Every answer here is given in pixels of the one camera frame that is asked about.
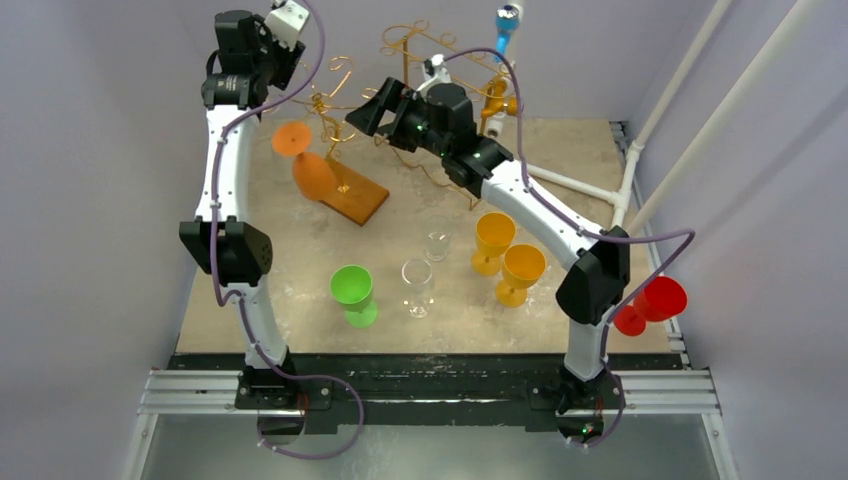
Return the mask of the white pvc pipe frame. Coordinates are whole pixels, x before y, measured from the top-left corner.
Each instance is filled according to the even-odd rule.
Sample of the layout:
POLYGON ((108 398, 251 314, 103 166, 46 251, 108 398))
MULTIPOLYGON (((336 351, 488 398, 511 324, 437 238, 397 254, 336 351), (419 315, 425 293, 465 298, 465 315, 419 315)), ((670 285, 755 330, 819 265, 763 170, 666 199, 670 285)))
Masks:
MULTIPOLYGON (((843 1, 814 1, 749 87, 732 87, 793 13, 791 1, 734 1, 649 135, 637 169, 652 194, 687 164, 652 220, 697 236, 679 270, 787 275, 840 261, 826 204, 838 159, 843 1)), ((531 114, 612 115, 639 130, 670 82, 709 1, 531 1, 518 77, 531 114)))

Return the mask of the clear glass front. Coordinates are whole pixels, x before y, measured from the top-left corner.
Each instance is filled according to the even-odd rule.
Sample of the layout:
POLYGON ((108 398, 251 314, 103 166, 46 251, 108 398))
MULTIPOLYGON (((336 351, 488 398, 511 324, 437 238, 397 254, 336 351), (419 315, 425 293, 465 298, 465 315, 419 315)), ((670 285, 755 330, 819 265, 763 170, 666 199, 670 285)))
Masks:
POLYGON ((424 318, 433 306, 433 267, 425 259, 406 261, 401 269, 405 285, 403 300, 407 312, 414 318, 424 318))

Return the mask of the yellow goblet rear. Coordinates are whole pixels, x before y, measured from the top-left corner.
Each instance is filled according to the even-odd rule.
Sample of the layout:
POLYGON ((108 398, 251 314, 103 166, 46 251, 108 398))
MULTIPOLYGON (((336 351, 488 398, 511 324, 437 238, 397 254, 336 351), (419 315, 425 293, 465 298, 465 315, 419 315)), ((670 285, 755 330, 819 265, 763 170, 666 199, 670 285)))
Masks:
POLYGON ((502 255, 516 234, 514 221, 502 212, 484 214, 476 224, 476 250, 471 256, 472 269, 482 276, 496 275, 502 266, 502 255))

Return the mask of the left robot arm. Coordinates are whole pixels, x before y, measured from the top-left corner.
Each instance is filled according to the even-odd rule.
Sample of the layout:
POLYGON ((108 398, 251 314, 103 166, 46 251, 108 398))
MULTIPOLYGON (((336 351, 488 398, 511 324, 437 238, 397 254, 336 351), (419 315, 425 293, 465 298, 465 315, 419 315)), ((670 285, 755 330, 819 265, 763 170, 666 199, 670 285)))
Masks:
POLYGON ((284 409, 301 391, 289 348, 276 324, 268 289, 271 239, 248 221, 249 163, 270 88, 286 89, 305 50, 310 17, 295 1, 275 1, 267 15, 216 15, 217 48, 206 64, 201 96, 208 153, 194 217, 178 235, 213 278, 217 301, 234 307, 246 341, 236 405, 284 409))

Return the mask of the clear glass rear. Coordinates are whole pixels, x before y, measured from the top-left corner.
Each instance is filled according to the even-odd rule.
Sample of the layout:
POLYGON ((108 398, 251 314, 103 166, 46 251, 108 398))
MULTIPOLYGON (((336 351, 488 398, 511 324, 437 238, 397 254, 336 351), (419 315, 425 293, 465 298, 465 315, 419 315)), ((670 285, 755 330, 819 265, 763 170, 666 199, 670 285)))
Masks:
POLYGON ((424 253, 428 260, 439 262, 449 253, 453 238, 453 223, 445 216, 430 217, 424 223, 424 253))

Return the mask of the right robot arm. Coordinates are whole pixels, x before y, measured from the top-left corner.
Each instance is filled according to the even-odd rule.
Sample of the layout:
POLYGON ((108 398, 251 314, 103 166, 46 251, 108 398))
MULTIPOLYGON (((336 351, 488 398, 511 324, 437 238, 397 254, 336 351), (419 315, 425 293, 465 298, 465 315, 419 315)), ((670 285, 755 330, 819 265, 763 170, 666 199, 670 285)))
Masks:
POLYGON ((389 77, 345 120, 398 149, 432 153, 456 186, 501 210, 547 248, 566 271, 555 294, 570 321, 561 392, 576 407, 596 399, 606 357, 603 322, 630 281, 627 233, 578 219, 532 180, 509 150, 479 133, 472 102, 457 84, 419 93, 389 77))

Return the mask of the yellow goblet front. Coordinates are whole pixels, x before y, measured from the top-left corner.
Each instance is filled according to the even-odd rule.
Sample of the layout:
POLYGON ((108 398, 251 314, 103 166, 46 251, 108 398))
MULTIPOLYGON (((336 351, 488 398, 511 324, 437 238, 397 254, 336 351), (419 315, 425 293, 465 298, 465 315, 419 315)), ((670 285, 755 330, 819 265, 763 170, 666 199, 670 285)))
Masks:
POLYGON ((511 246, 503 256, 502 279, 495 287, 496 299, 505 307, 518 308, 527 300, 527 291, 546 271, 547 260, 537 247, 511 246))

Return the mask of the red plastic goblet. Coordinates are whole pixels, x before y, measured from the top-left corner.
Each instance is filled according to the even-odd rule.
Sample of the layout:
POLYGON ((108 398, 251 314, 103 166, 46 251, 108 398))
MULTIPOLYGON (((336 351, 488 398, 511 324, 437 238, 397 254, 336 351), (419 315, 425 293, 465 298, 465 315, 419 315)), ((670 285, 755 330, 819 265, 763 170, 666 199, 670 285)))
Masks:
POLYGON ((673 278, 658 276, 618 313, 613 325, 623 335, 641 335, 651 323, 659 323, 684 312, 688 295, 673 278))

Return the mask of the orange pipe fitting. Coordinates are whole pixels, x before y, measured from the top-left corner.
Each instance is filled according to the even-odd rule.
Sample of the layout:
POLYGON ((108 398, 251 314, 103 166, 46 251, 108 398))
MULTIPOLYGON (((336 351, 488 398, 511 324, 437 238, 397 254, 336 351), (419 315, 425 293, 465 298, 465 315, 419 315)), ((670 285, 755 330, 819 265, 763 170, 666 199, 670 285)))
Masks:
POLYGON ((480 88, 483 99, 480 113, 482 120, 488 120, 499 113, 512 117, 517 116, 520 102, 514 94, 508 94, 510 88, 511 80, 502 74, 495 75, 480 88))

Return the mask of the green plastic goblet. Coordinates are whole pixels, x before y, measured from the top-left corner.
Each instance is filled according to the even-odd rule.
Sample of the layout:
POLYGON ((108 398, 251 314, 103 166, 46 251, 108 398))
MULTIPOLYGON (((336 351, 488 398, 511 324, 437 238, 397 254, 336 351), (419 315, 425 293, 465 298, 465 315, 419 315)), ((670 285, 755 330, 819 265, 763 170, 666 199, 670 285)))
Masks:
POLYGON ((331 276, 329 287, 351 326, 367 328, 376 321, 378 308, 373 297, 373 278, 366 268, 355 264, 340 267, 331 276))

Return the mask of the orange plastic goblet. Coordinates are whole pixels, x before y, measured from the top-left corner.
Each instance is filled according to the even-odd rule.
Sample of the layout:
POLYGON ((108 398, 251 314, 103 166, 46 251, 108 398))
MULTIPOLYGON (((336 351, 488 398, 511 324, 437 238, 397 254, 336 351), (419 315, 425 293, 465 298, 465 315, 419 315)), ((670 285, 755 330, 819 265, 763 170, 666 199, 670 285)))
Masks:
POLYGON ((320 202, 336 190, 338 182, 329 163, 309 150, 312 139, 306 123, 292 121, 274 132, 271 144, 275 153, 293 159, 292 177, 300 193, 308 200, 320 202))

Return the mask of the yellow goblet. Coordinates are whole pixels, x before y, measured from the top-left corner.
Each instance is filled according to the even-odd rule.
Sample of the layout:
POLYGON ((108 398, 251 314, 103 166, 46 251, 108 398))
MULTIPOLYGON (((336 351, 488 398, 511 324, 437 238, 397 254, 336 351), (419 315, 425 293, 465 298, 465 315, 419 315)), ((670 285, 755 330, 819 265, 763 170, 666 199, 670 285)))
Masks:
POLYGON ((476 224, 476 250, 471 256, 472 269, 482 276, 496 275, 502 266, 502 255, 516 234, 514 221, 502 212, 484 214, 476 224))
POLYGON ((496 299, 505 307, 518 308, 527 300, 527 291, 546 271, 547 260, 537 247, 511 246, 503 256, 502 279, 495 287, 496 299))

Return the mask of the gold scroll glass rack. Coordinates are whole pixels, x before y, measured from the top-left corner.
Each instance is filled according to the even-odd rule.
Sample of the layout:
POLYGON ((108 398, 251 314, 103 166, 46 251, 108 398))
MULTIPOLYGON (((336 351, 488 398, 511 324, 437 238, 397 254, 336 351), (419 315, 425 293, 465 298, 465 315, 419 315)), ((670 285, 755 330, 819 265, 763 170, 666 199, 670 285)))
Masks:
POLYGON ((313 135, 309 150, 329 163, 338 182, 336 190, 318 203, 363 226, 388 199, 390 192, 341 162, 339 145, 353 140, 355 133, 349 129, 345 120, 334 117, 331 113, 344 109, 335 105, 333 100, 351 77, 353 62, 347 56, 336 56, 329 61, 328 69, 344 72, 336 87, 325 93, 318 91, 315 85, 311 84, 308 98, 298 102, 306 110, 305 118, 316 117, 320 120, 321 129, 318 133, 309 127, 313 135))

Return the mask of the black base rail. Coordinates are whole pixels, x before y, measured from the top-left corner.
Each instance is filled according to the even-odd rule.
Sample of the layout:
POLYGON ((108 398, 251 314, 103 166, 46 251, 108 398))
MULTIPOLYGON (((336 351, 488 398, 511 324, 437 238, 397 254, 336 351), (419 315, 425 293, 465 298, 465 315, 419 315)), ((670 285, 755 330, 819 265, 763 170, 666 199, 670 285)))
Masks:
POLYGON ((567 387, 557 354, 298 354, 306 379, 245 373, 233 355, 187 354, 150 374, 143 414, 280 418, 309 434, 380 426, 521 427, 598 436, 627 415, 719 412, 705 370, 672 354, 617 354, 590 393, 567 387))

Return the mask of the clear glass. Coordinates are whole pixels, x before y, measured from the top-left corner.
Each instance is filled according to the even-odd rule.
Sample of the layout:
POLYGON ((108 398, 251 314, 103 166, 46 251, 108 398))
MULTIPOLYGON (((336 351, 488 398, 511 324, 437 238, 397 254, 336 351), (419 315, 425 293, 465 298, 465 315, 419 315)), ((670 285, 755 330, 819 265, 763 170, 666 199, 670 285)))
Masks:
POLYGON ((453 223, 445 216, 430 217, 424 223, 424 253, 428 260, 439 262, 449 253, 453 238, 453 223))
POLYGON ((403 300, 407 312, 414 318, 424 318, 433 306, 433 267, 425 259, 406 261, 401 269, 405 285, 403 300))

